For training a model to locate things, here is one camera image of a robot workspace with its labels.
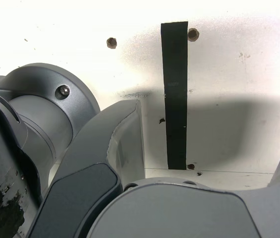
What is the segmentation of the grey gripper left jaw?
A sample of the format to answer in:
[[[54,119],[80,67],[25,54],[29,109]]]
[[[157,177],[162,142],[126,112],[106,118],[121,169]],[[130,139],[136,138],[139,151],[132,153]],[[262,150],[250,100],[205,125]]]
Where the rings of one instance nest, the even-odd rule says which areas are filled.
[[[86,237],[98,215],[124,187],[144,177],[141,103],[119,101],[76,135],[28,237]]]

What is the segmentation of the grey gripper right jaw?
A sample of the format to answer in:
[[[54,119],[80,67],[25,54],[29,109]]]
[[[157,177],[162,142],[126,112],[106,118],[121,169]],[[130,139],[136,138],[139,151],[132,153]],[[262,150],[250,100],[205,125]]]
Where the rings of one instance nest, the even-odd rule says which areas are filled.
[[[280,163],[268,186],[217,190],[147,179],[114,199],[90,238],[280,238]]]

